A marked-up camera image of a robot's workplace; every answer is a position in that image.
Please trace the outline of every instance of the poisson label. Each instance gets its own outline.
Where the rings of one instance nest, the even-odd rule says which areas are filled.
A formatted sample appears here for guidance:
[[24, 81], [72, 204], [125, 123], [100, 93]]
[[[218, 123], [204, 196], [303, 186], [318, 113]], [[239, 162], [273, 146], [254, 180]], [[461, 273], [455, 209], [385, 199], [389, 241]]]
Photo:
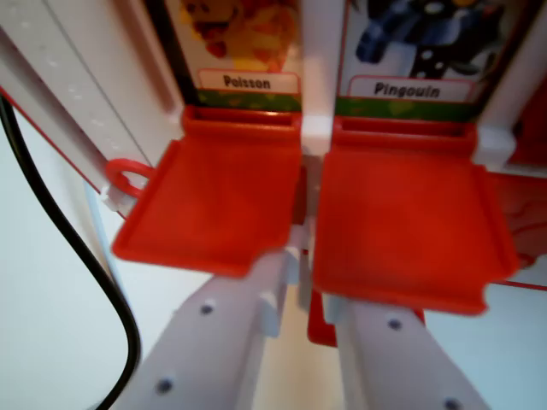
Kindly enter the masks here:
[[202, 89], [245, 92], [297, 94], [299, 80], [294, 73], [239, 72], [202, 69], [199, 72]]

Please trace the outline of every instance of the red plastic ring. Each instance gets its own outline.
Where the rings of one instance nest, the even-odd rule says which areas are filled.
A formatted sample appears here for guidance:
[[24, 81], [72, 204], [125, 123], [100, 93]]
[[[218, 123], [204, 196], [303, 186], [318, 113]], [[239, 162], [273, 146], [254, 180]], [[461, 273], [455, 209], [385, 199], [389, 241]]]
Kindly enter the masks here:
[[126, 160], [124, 158], [110, 160], [106, 164], [106, 176], [112, 185], [130, 196], [139, 198], [143, 190], [131, 185], [129, 178], [126, 177], [123, 172], [137, 173], [138, 175], [142, 175], [143, 177], [150, 179], [152, 173], [154, 172], [154, 168], [141, 164], [140, 162]]

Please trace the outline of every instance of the green stripe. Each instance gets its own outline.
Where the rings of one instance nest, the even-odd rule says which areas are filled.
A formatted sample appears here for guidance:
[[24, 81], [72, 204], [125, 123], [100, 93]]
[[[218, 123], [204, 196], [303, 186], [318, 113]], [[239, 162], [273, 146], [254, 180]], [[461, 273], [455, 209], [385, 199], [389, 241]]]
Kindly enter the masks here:
[[302, 111], [300, 95], [198, 90], [197, 97], [203, 105], [208, 107]]
[[338, 97], [336, 115], [468, 122], [480, 110], [473, 104], [454, 102], [380, 100], [377, 98]]

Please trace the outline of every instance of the screw hole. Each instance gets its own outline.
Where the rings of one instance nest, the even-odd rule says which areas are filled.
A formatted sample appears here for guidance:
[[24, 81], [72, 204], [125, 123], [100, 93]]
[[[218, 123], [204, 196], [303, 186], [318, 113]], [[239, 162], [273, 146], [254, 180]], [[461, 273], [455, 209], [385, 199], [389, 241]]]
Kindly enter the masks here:
[[215, 310], [215, 301], [208, 299], [205, 303], [199, 308], [199, 311], [202, 315], [207, 315], [213, 313]]
[[158, 395], [165, 395], [173, 388], [173, 382], [168, 378], [163, 378], [156, 385], [156, 393]]
[[444, 401], [444, 408], [446, 410], [462, 410], [463, 406], [458, 400], [450, 398]]
[[394, 330], [394, 331], [400, 331], [403, 327], [403, 324], [401, 323], [401, 320], [399, 319], [390, 319], [387, 324]]

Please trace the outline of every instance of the blue cartoon character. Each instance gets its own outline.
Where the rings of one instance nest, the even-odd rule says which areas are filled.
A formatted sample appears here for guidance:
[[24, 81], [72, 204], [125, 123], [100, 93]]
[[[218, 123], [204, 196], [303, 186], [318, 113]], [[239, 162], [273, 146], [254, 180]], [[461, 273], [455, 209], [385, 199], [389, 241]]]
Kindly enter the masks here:
[[377, 64], [391, 42], [416, 47], [410, 78], [442, 79], [448, 68], [461, 75], [486, 73], [472, 60], [500, 43], [504, 7], [490, 0], [370, 0], [369, 24], [356, 49], [360, 62]]

